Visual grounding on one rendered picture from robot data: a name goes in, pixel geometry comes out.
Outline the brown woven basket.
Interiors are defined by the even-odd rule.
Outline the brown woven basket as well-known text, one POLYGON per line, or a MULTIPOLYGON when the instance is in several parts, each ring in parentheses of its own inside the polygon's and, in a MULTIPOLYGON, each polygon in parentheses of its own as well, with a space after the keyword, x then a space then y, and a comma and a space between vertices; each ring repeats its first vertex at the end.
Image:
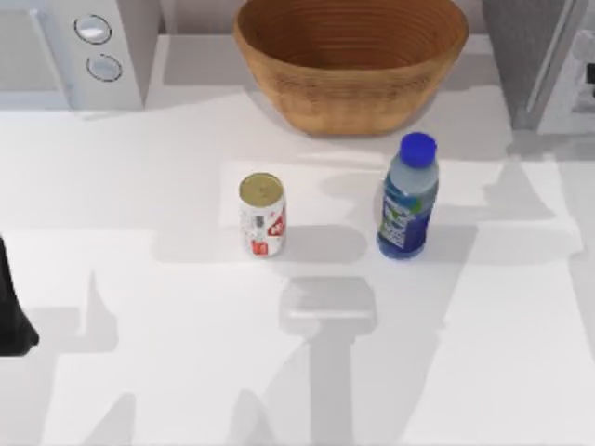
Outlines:
POLYGON ((315 136, 402 126, 469 37, 454 0, 246 0, 232 31, 272 106, 315 136))

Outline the red and white can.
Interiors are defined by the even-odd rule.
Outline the red and white can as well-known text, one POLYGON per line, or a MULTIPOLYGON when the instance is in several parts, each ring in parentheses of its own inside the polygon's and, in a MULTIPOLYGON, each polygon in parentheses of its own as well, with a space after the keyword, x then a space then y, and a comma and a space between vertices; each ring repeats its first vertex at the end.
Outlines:
POLYGON ((286 238, 284 186, 275 175, 255 172, 239 185, 240 228, 246 250, 256 257, 278 255, 286 238))

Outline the pale microwave oven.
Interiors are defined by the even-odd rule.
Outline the pale microwave oven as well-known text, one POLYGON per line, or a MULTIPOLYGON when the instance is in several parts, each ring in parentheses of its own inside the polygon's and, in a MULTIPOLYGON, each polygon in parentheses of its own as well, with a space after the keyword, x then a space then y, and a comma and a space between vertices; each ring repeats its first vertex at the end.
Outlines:
POLYGON ((162 24, 160 0, 0 0, 0 111, 143 109, 162 24), (103 45, 74 32, 74 20, 91 14, 112 27, 103 45), (87 72, 99 54, 120 61, 119 80, 87 72))

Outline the blue bottle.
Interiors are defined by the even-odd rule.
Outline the blue bottle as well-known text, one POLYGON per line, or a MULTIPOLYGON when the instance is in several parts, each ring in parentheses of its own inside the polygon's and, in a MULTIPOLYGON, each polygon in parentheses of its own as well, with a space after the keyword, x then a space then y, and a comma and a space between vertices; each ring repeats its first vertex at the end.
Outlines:
POLYGON ((423 132, 401 139, 384 180, 377 231, 380 252, 393 259, 420 253, 439 189, 438 144, 423 132))

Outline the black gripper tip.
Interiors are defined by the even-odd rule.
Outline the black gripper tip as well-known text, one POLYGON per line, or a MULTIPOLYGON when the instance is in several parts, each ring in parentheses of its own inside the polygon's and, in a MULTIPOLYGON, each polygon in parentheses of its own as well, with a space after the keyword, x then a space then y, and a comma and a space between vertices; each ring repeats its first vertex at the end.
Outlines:
POLYGON ((0 236, 0 357, 22 357, 39 344, 39 334, 21 308, 0 236))

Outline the round white microwave knob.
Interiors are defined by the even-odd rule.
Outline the round white microwave knob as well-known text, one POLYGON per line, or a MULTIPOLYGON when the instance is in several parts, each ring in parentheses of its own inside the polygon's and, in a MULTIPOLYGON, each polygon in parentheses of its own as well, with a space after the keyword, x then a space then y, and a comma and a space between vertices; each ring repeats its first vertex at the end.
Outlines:
POLYGON ((112 37, 110 23, 98 15, 86 15, 74 20, 73 29, 77 37, 91 45, 103 45, 112 37))
POLYGON ((86 70, 94 79, 103 83, 115 82, 123 74, 120 61, 107 54, 89 57, 86 60, 86 70))

